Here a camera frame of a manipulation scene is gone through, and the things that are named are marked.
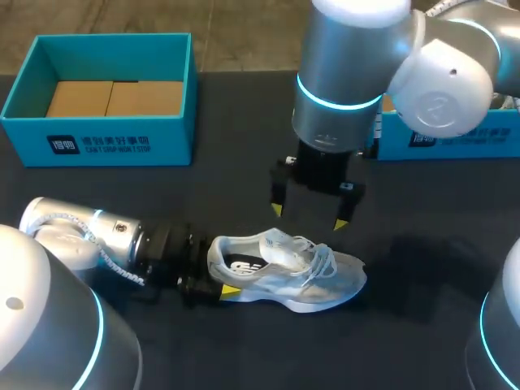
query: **shoe sole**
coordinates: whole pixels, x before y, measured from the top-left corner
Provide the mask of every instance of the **shoe sole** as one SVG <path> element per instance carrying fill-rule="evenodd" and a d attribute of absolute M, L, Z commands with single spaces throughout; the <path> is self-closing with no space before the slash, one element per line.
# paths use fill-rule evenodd
<path fill-rule="evenodd" d="M 281 303 L 289 310 L 305 314 L 305 313 L 316 313 L 318 311 L 323 311 L 327 309 L 331 309 L 338 305 L 345 303 L 346 301 L 354 298 L 361 290 L 363 290 L 365 284 L 363 284 L 354 294 L 350 294 L 348 296 L 342 297 L 341 299 L 335 301 L 327 301 L 324 303 L 304 303 L 297 302 L 292 299 L 288 299 L 287 297 L 282 297 L 280 295 L 273 294 L 271 292 L 262 292 L 262 291 L 250 291 L 250 290 L 241 290 L 239 295 L 234 297 L 226 298 L 225 301 L 230 302 L 254 302 L 254 301 L 276 301 Z"/>

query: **logo on box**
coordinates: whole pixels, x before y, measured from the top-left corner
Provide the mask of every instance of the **logo on box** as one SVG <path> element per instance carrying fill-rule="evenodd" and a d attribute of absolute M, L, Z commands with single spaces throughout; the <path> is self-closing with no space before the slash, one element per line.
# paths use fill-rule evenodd
<path fill-rule="evenodd" d="M 47 136 L 47 141 L 54 154 L 80 154 L 73 136 Z"/>
<path fill-rule="evenodd" d="M 423 136 L 414 132 L 409 140 L 408 146 L 410 148 L 427 148 L 434 146 L 437 140 L 433 136 Z"/>

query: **concrete floor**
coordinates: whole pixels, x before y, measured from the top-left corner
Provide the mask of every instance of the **concrete floor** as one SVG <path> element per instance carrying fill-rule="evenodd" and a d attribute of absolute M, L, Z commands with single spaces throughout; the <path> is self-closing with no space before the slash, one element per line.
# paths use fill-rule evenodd
<path fill-rule="evenodd" d="M 425 11 L 436 0 L 412 3 Z M 191 32 L 200 70 L 295 69 L 309 8 L 310 0 L 0 0 L 0 74 L 18 71 L 37 34 L 63 33 Z"/>

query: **shoe logo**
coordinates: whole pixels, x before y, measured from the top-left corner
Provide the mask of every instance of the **shoe logo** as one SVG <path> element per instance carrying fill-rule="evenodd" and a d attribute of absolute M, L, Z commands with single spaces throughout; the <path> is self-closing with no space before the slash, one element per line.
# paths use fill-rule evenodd
<path fill-rule="evenodd" d="M 260 264 L 250 264 L 248 262 L 233 262 L 230 268 L 231 271 L 239 275 L 249 275 L 258 271 L 262 266 Z"/>

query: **cardboard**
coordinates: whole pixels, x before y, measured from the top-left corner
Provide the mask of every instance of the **cardboard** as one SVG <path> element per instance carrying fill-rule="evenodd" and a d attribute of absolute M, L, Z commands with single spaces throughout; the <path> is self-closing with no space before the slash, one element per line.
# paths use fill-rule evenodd
<path fill-rule="evenodd" d="M 383 112 L 392 112 L 395 110 L 392 99 L 388 95 L 383 95 Z"/>
<path fill-rule="evenodd" d="M 137 114 L 137 83 L 114 83 L 106 109 L 106 116 L 133 116 Z"/>
<path fill-rule="evenodd" d="M 46 116 L 105 116 L 112 84 L 112 81 L 59 81 Z"/>
<path fill-rule="evenodd" d="M 139 115 L 178 115 L 182 106 L 180 81 L 139 81 Z"/>
<path fill-rule="evenodd" d="M 115 82 L 106 116 L 178 115 L 181 81 Z"/>

